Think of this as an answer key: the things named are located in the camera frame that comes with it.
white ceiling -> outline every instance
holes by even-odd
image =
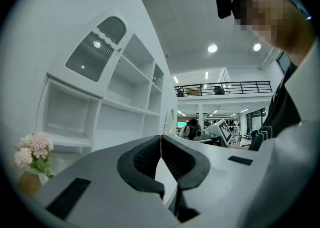
[[[216,0],[142,0],[172,74],[230,67],[258,67],[271,50],[228,17],[218,17]],[[217,44],[218,51],[208,52]]]
[[[225,69],[207,69],[197,70],[185,73],[173,74],[176,76],[179,83],[173,80],[175,86],[193,85],[193,84],[206,84],[206,83],[217,83],[223,76]]]
[[[242,110],[249,109],[245,113],[264,108],[270,102],[247,102],[247,103],[225,103],[225,104],[204,104],[203,114],[212,114],[214,110],[218,110],[211,118],[220,116],[230,116],[234,113],[239,113]],[[196,104],[178,104],[178,110],[186,116],[195,116],[199,112],[199,107]]]

arched cabinet door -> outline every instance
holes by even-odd
[[[119,13],[100,14],[73,33],[48,74],[84,92],[103,97],[133,32]]]

